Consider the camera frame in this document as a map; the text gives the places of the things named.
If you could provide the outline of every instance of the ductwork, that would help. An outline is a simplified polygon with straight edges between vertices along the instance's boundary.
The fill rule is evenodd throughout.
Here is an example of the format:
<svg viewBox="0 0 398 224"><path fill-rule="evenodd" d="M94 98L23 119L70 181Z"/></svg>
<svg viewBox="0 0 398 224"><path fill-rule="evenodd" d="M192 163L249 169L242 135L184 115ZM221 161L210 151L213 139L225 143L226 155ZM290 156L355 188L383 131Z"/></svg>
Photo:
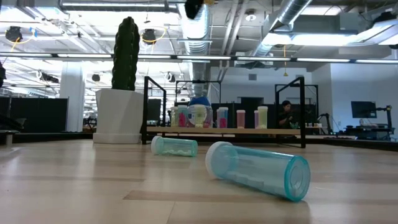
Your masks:
<svg viewBox="0 0 398 224"><path fill-rule="evenodd" d="M183 37L185 39L193 39L193 42L185 42L185 49L189 55L206 55L208 54L209 43L200 42L198 40L207 39L209 35L209 9L206 4L202 5L195 19L189 19L186 16L183 4L179 4L178 8L181 13L181 25ZM208 63L190 62L189 72L191 80L209 80L210 73L206 72ZM193 94L196 96L206 96L208 85L193 84Z"/></svg>
<svg viewBox="0 0 398 224"><path fill-rule="evenodd" d="M177 5L165 4L143 4L134 2L84 2L60 0L60 9L65 11L123 11L123 12L164 12L179 14Z"/></svg>
<svg viewBox="0 0 398 224"><path fill-rule="evenodd" d="M267 44L266 37L268 32L282 26L291 25L311 2L312 0L283 0L277 12L277 16L268 16L266 21L264 21L266 25L264 27L268 28L265 34L266 36L264 36L264 39L256 49L252 51L251 56L266 56L273 47L273 45Z"/></svg>

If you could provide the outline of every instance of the monitor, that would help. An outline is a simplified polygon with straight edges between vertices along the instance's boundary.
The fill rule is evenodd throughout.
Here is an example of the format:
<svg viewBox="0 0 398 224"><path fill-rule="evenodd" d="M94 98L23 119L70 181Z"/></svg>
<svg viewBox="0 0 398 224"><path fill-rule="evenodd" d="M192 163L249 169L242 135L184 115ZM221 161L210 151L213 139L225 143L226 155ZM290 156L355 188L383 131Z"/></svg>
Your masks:
<svg viewBox="0 0 398 224"><path fill-rule="evenodd" d="M353 118L377 118L376 103L370 101L352 101Z"/></svg>

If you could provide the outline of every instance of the pipe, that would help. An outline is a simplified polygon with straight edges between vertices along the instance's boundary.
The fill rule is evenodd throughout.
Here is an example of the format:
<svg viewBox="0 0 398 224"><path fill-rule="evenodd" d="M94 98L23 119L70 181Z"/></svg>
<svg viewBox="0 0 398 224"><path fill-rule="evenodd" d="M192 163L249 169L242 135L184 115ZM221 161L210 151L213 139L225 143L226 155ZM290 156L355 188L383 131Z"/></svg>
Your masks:
<svg viewBox="0 0 398 224"><path fill-rule="evenodd" d="M178 8L182 17L183 38L203 40L209 36L209 8L206 4L202 5L197 16L194 19L187 18L183 4L179 4ZM185 50L188 55L206 55L208 54L208 42L184 42ZM191 80L209 80L210 74L206 73L208 69L207 63L192 62L189 63L189 73ZM201 84L192 84L193 94L195 97L206 96L208 92L208 85L203 87Z"/></svg>
<svg viewBox="0 0 398 224"><path fill-rule="evenodd" d="M180 14L176 5L142 4L133 2L81 2L60 0L60 9L64 11L122 11L122 12L171 12Z"/></svg>
<svg viewBox="0 0 398 224"><path fill-rule="evenodd" d="M238 34L239 27L241 26L244 13L246 12L246 8L248 7L248 3L249 3L249 0L244 0L242 3L241 13L239 15L238 21L236 22L234 31L232 32L232 39L231 39L231 42L229 43L228 50L226 52L227 55L231 54L232 48L233 48L235 40L236 40L236 35Z"/></svg>
<svg viewBox="0 0 398 224"><path fill-rule="evenodd" d="M236 9L238 8L238 4L239 4L239 0L234 0L232 3L231 16L229 17L228 25L226 27L224 41L223 41L223 45L221 47L221 52L220 52L221 55L223 55L225 53L226 44L228 43L229 35L231 33L232 25L234 23L234 18L235 18L235 14L236 14Z"/></svg>
<svg viewBox="0 0 398 224"><path fill-rule="evenodd" d="M283 0L277 17L278 21L284 25L291 24L311 2L312 0Z"/></svg>
<svg viewBox="0 0 398 224"><path fill-rule="evenodd" d="M269 30L272 30L275 26L289 25L298 18L298 16L304 11L304 9L312 2L312 0L284 0L281 4L276 21L266 19L266 22L272 24L267 26ZM266 56L273 47L273 44L267 44L267 35L264 37L262 42L252 51L251 56L253 57L264 57Z"/></svg>

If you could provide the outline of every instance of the person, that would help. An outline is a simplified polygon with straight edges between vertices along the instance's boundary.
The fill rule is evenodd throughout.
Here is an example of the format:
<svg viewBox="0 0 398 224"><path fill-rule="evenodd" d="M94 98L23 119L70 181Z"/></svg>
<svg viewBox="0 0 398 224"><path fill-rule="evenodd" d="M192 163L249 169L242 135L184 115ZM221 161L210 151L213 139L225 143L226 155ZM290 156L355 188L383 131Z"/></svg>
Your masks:
<svg viewBox="0 0 398 224"><path fill-rule="evenodd" d="M285 100L282 102L282 106L284 107L284 111L279 114L279 126L281 128L290 129L290 121L293 120L291 112L292 104L289 100Z"/></svg>

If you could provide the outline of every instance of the wooden shelf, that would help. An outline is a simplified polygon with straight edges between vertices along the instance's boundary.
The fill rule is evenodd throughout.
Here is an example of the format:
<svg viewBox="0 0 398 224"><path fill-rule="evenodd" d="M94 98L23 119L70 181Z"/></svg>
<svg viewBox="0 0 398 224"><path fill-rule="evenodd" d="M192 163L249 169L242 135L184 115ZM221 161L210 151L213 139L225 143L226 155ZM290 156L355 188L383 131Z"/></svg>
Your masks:
<svg viewBox="0 0 398 224"><path fill-rule="evenodd" d="M291 134L298 135L298 129L238 129L238 128L175 128L147 127L147 132L155 133L217 133L217 134Z"/></svg>

